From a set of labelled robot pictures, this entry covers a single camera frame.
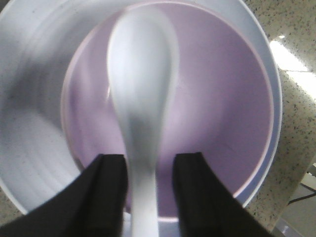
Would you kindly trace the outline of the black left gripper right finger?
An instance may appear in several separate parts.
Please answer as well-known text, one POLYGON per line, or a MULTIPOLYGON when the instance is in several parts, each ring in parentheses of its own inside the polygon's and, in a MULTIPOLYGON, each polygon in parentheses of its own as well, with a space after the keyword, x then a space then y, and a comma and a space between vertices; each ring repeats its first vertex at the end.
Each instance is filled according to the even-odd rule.
POLYGON ((177 154, 172 169, 183 237, 270 237, 219 181, 202 153, 177 154))

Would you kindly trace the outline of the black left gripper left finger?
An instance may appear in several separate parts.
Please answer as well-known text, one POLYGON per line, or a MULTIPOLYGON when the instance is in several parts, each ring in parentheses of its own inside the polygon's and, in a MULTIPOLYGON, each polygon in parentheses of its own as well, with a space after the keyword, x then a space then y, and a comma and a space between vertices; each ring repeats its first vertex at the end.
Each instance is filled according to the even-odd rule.
POLYGON ((127 193, 123 155, 98 155, 55 197, 0 229, 2 237, 119 237, 127 193))

